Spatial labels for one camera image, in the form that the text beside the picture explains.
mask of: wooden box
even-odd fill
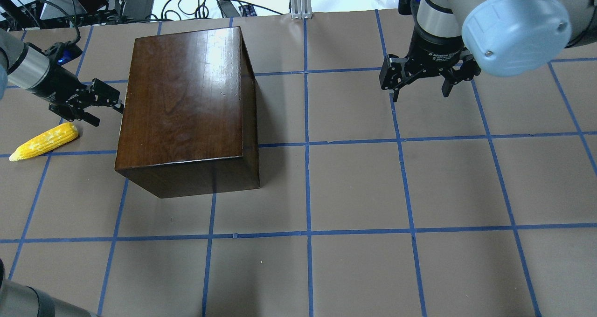
[[[241,29],[136,39],[115,170],[160,198],[259,187]]]

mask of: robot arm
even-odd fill
[[[384,90],[443,76],[444,96],[481,69],[515,76],[552,60],[563,48],[597,41],[597,0],[400,0],[414,32],[405,58],[387,55]],[[459,61],[462,65],[455,69]]]
[[[49,102],[49,110],[68,121],[77,119],[98,126],[100,119],[85,112],[87,107],[109,106],[122,113],[124,105],[118,90],[98,79],[84,85],[62,67],[80,55],[79,47],[70,41],[56,43],[43,52],[0,30],[0,66],[11,83]]]

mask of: black cable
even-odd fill
[[[75,44],[77,42],[79,42],[81,40],[81,32],[79,31],[79,27],[75,24],[75,22],[73,21],[72,17],[70,17],[70,15],[68,13],[66,13],[66,11],[64,9],[62,9],[61,7],[59,7],[58,5],[56,5],[55,3],[48,1],[48,0],[37,0],[37,1],[41,1],[47,5],[50,5],[56,9],[58,9],[58,11],[60,11],[62,14],[64,14],[64,16],[66,17],[67,20],[69,20],[72,24],[73,27],[76,30],[76,38],[74,41],[69,41],[70,44]]]
[[[172,9],[168,9],[164,12],[164,18],[168,18],[168,13],[175,13],[179,17],[179,21],[182,21],[183,19],[177,11],[173,11]]]
[[[168,0],[168,1],[166,1],[166,3],[164,4],[164,6],[162,7],[162,11],[161,11],[161,14],[160,14],[160,16],[161,16],[162,18],[164,18],[164,12],[166,11],[166,7],[167,7],[167,6],[168,6],[168,4],[169,4],[170,2],[172,2],[172,1],[173,1],[173,0]],[[270,11],[270,12],[272,12],[272,13],[276,13],[276,14],[278,14],[278,15],[284,15],[283,13],[280,13],[280,12],[278,12],[278,11],[274,11],[273,9],[270,9],[270,8],[268,8],[268,7],[263,7],[263,6],[260,6],[260,5],[256,5],[256,4],[254,4],[254,3],[251,3],[251,2],[247,2],[247,1],[243,1],[243,0],[234,0],[234,1],[235,1],[235,2],[237,2],[237,3],[239,3],[239,4],[241,4],[241,5],[243,5],[243,3],[244,3],[245,5],[252,5],[252,6],[254,6],[254,7],[259,7],[259,8],[261,8],[261,9],[265,9],[265,10],[267,10],[267,11]],[[198,0],[198,7],[197,7],[197,9],[195,10],[195,13],[198,13],[198,12],[202,11],[202,14],[205,14],[205,13],[209,14],[209,9],[207,8],[207,6],[205,6],[205,2],[206,2],[206,0],[203,0],[203,2],[201,2],[201,0]],[[207,18],[207,14],[206,14],[205,16],[203,16],[203,17],[197,17],[197,16],[195,16],[195,17],[196,17],[196,18]]]
[[[32,20],[34,20],[35,24],[38,26],[38,28],[42,28],[42,26],[39,24],[39,21],[37,20],[37,18],[29,11],[29,9],[27,8],[27,6],[25,6],[25,4],[21,1],[21,0],[17,0],[21,6],[23,6],[23,9],[25,9],[25,12],[27,14],[29,14],[29,16],[32,18]]]
[[[179,11],[181,11],[181,12],[182,12],[183,14],[185,14],[185,15],[195,15],[195,17],[196,17],[197,10],[195,10],[195,11],[194,11],[194,13],[186,13],[185,11],[183,11],[183,9],[180,7],[180,3],[181,3],[182,1],[183,1],[183,0],[179,0],[179,3],[177,4],[177,7],[179,8]]]
[[[259,8],[262,8],[262,9],[266,9],[267,11],[270,11],[270,12],[272,12],[272,13],[276,13],[276,14],[279,14],[279,15],[284,15],[284,14],[282,14],[282,13],[278,12],[278,11],[274,11],[273,9],[269,9],[269,8],[267,8],[267,7],[263,7],[263,6],[260,6],[260,5],[256,5],[256,4],[254,4],[254,3],[251,3],[251,2],[246,2],[246,1],[242,1],[242,0],[234,0],[234,1],[238,2],[238,3],[239,3],[241,6],[243,6],[243,3],[245,3],[245,4],[247,4],[247,5],[251,5],[251,6],[253,6],[253,7],[259,7]]]

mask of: yellow corn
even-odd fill
[[[65,122],[52,128],[51,130],[39,134],[33,139],[23,143],[8,160],[15,162],[18,160],[30,159],[47,153],[53,149],[75,140],[79,136],[79,131],[72,122]]]

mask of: blue tape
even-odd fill
[[[304,142],[289,142],[289,143],[263,143],[259,145],[260,148],[272,148],[272,147],[301,147],[305,145]]]
[[[475,140],[479,138],[487,138],[487,136],[454,136],[454,137],[412,137],[403,138],[402,142],[409,141],[446,141],[446,140]]]
[[[305,73],[305,71],[260,72],[260,73],[256,73],[255,77],[260,77],[260,76],[280,76],[280,75],[300,75],[301,73]]]
[[[373,228],[365,230],[320,230],[311,235],[353,235],[353,234],[409,234],[410,228]]]
[[[24,243],[48,243],[48,242],[106,242],[112,241],[109,237],[81,237],[81,238],[35,238],[25,239]]]
[[[386,56],[386,42],[383,38],[383,29],[382,29],[382,25],[380,22],[380,18],[379,18],[379,11],[375,11],[375,17],[377,18],[377,29],[379,30],[379,37],[380,37],[380,41],[382,43],[382,52],[384,53],[384,57]],[[403,155],[403,144],[402,144],[402,138],[400,137],[400,128],[398,127],[398,121],[397,121],[397,117],[396,117],[396,105],[394,105],[394,102],[392,102],[392,98],[390,95],[388,95],[388,99],[390,99],[390,105],[392,107],[392,118],[394,121],[394,131],[396,132],[396,143],[398,146],[398,156],[399,156],[399,160],[400,160],[400,170],[402,173],[402,178],[403,178],[403,187],[404,187],[404,196],[405,196],[405,200],[407,203],[407,212],[409,213],[409,230],[410,230],[410,234],[412,236],[412,255],[414,258],[414,267],[415,267],[415,274],[417,277],[417,286],[418,286],[418,297],[419,297],[419,301],[421,304],[421,314],[423,315],[423,317],[427,317],[427,308],[425,305],[425,294],[423,291],[423,277],[421,275],[421,265],[420,262],[418,260],[418,247],[417,247],[417,232],[416,232],[416,228],[414,225],[414,218],[412,217],[412,206],[411,206],[411,200],[410,200],[410,193],[409,193],[409,182],[407,180],[407,172],[406,172],[406,168],[405,168],[405,164],[404,164],[404,155]]]
[[[76,67],[75,76],[79,77],[79,72],[81,72],[81,67],[83,66],[83,60],[85,60],[85,55],[87,55],[87,48],[89,47],[89,42],[91,41],[91,35],[93,33],[93,26],[89,28],[89,35],[87,35],[87,41],[85,41],[85,47],[83,47],[83,53],[81,53],[81,60],[79,60],[79,65]]]
[[[110,253],[108,254],[108,260],[106,264],[106,272],[104,273],[104,281],[102,282],[102,292],[100,293],[100,301],[97,307],[97,314],[101,315],[104,309],[104,299],[106,298],[106,290],[108,287],[108,280],[110,279],[111,263],[114,258],[114,249],[116,248],[118,231],[120,229],[120,221],[122,219],[122,211],[124,209],[124,203],[126,201],[126,192],[128,191],[128,179],[124,180],[124,186],[122,187],[122,196],[120,198],[120,205],[118,206],[118,215],[116,217],[116,223],[114,224],[114,234],[111,238]]]
[[[309,145],[355,145],[359,143],[394,143],[395,138],[376,138],[371,140],[339,140],[339,141],[313,141]]]
[[[354,71],[379,71],[381,67],[356,67],[351,69],[325,69],[309,70],[308,73],[330,73],[330,72],[354,72]]]
[[[512,231],[514,232],[514,240],[516,240],[516,248],[518,249],[518,254],[520,256],[521,264],[522,264],[522,271],[524,272],[525,280],[527,281],[527,287],[529,291],[529,295],[531,296],[531,302],[533,303],[533,309],[535,310],[536,316],[541,316],[541,312],[539,311],[539,304],[537,303],[537,297],[535,296],[535,289],[533,289],[533,282],[531,281],[531,275],[529,274],[529,270],[527,267],[527,260],[524,256],[524,251],[522,250],[522,243],[520,241],[520,236],[518,235],[518,230],[516,228],[516,221],[514,220],[514,213],[512,212],[512,206],[510,204],[510,198],[508,196],[508,192],[506,190],[506,183],[504,182],[503,174],[501,173],[501,167],[499,160],[497,159],[497,153],[495,151],[495,146],[493,144],[493,139],[491,136],[491,132],[489,130],[489,125],[487,124],[487,118],[485,112],[483,111],[483,105],[481,104],[479,91],[477,89],[477,85],[475,80],[471,81],[473,86],[473,92],[475,92],[475,100],[477,102],[477,106],[479,107],[479,113],[481,115],[481,119],[483,121],[483,126],[485,128],[487,134],[487,141],[489,142],[489,146],[491,149],[491,156],[493,157],[493,162],[495,164],[495,170],[497,172],[497,177],[500,181],[501,185],[501,193],[504,196],[504,201],[506,203],[506,209],[508,211],[508,215],[510,217],[510,225],[512,226]]]
[[[375,19],[377,20],[377,30],[379,30],[379,37],[380,40],[382,41],[382,52],[383,52],[383,56],[385,57],[386,55],[388,55],[388,50],[386,50],[386,39],[384,39],[383,37],[383,28],[382,28],[382,20],[379,17],[379,11],[376,9],[375,10]]]
[[[307,223],[307,282],[309,288],[309,317],[315,314],[313,301],[313,246],[311,239],[311,173],[309,171],[309,48],[307,45],[307,21],[303,20],[304,95],[305,95],[305,214]]]
[[[81,152],[51,152],[50,156],[76,156],[76,155],[105,155],[116,154],[116,151],[81,151]]]
[[[469,227],[425,227],[417,228],[417,233],[437,232],[484,232],[512,230],[512,226],[469,226]]]
[[[205,275],[203,275],[203,298],[201,301],[201,316],[205,317],[207,311],[207,292],[209,286],[209,268],[211,267],[211,245],[213,243],[214,223],[215,223],[215,203],[217,202],[217,193],[211,194],[211,213],[209,215],[209,236],[207,240],[207,252],[205,253]]]
[[[15,253],[13,259],[13,265],[10,268],[10,273],[8,274],[8,279],[12,279],[14,276],[15,270],[17,270],[17,264],[19,263],[19,257],[21,256],[21,251],[23,249],[23,244],[25,238],[27,237],[27,231],[29,230],[29,225],[31,224],[31,220],[34,217],[35,207],[37,206],[37,202],[39,200],[39,194],[41,193],[41,188],[43,186],[43,181],[45,180],[45,175],[48,172],[49,162],[51,161],[51,157],[48,157],[45,161],[45,166],[43,166],[43,171],[41,173],[41,177],[39,178],[38,188],[35,192],[35,197],[33,204],[31,205],[31,209],[29,210],[29,214],[27,216],[27,221],[25,222],[25,227],[23,228],[23,233],[21,234],[21,239],[19,240],[19,246],[17,247],[17,253]]]
[[[551,60],[552,63],[562,63],[562,62],[594,62],[597,61],[597,57],[588,57],[588,58],[561,58],[558,60]]]

